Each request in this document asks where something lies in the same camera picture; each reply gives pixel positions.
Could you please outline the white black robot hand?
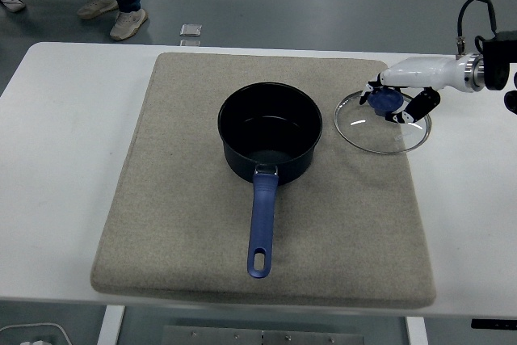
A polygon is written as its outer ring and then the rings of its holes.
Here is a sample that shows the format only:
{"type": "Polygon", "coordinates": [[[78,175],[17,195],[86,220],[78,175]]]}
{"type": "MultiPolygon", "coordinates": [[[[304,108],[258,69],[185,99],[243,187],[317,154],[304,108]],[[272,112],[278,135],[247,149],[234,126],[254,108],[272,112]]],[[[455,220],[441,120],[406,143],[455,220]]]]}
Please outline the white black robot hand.
{"type": "Polygon", "coordinates": [[[359,103],[365,104],[370,96],[382,90],[417,88],[421,92],[404,109],[388,111],[385,119],[399,124],[415,123],[440,103],[439,91],[450,86],[465,93],[485,87],[482,56],[469,54],[452,59],[448,57],[410,57],[380,72],[368,81],[361,92],[359,103]]]}

